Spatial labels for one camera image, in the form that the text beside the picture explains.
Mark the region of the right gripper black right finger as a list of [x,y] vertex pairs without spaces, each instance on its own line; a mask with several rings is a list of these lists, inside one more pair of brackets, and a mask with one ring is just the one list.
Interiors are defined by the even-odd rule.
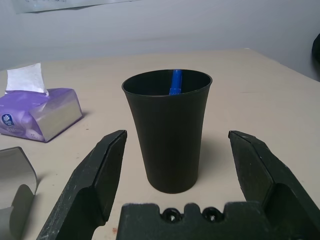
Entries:
[[283,240],[318,240],[320,210],[292,171],[258,138],[228,133],[240,188],[258,202],[272,230]]

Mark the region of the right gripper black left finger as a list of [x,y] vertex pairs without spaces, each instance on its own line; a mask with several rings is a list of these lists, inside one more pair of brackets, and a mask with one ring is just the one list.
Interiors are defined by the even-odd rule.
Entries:
[[90,240],[109,220],[117,193],[126,130],[104,136],[72,172],[39,240]]

